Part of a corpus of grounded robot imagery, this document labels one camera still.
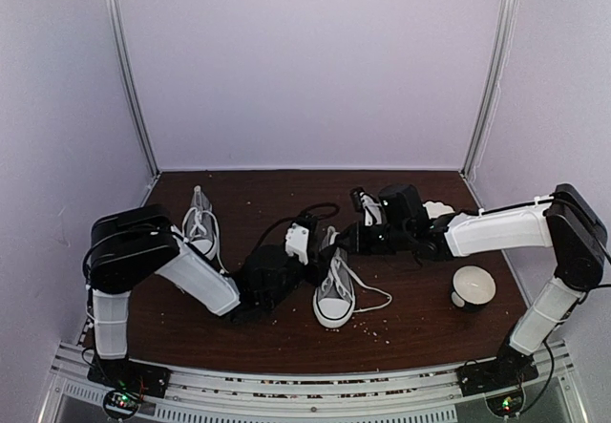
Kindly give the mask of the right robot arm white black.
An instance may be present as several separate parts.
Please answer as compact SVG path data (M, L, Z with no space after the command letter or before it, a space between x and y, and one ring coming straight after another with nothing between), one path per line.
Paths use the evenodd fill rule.
M408 251L434 262L497 250L553 249L556 269L536 300L508 333L489 368L496 385L511 385L550 333L600 286L610 261L607 231L571 184L547 196L493 210L459 210L422 201L413 185L394 184L376 198L355 188L351 197L364 218L332 239L349 254Z

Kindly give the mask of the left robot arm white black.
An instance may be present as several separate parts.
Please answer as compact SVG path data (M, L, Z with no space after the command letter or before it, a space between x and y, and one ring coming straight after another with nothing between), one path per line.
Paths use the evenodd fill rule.
M221 261L219 222L210 208L190 208L181 226L158 204L96 221L83 274L101 374L118 389L137 381L137 367L128 361L129 298L153 275L234 324L273 311L301 282L320 285L334 247L319 241L318 222L307 210L285 219L282 243L257 243L242 267L229 272Z

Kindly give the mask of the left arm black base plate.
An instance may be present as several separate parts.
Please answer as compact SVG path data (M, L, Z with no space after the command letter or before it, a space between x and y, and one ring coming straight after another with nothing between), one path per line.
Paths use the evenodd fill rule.
M90 366L89 381L136 395L163 398L171 371L165 367L135 362L129 359L104 360L97 356Z

